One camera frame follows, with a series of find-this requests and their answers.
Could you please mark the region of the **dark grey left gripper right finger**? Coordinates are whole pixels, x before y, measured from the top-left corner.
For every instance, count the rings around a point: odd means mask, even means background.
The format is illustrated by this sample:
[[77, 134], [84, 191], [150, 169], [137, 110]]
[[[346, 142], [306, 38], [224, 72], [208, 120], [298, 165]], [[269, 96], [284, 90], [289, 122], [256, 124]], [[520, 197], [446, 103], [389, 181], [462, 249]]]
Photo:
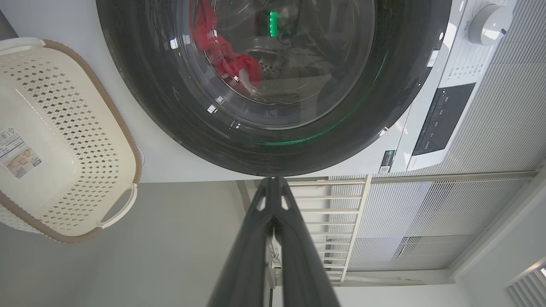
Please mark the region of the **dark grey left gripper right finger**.
[[283, 303], [285, 307], [339, 307], [318, 251], [306, 227], [288, 182], [276, 179], [276, 237], [282, 247]]

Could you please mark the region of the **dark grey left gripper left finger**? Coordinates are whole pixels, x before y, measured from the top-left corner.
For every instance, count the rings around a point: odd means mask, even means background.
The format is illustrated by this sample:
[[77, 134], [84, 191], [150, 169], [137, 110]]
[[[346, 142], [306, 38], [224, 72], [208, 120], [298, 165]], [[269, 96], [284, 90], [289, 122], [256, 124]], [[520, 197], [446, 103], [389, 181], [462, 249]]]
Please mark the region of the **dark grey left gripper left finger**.
[[275, 233], [278, 179], [261, 181], [207, 305], [262, 307], [268, 241]]

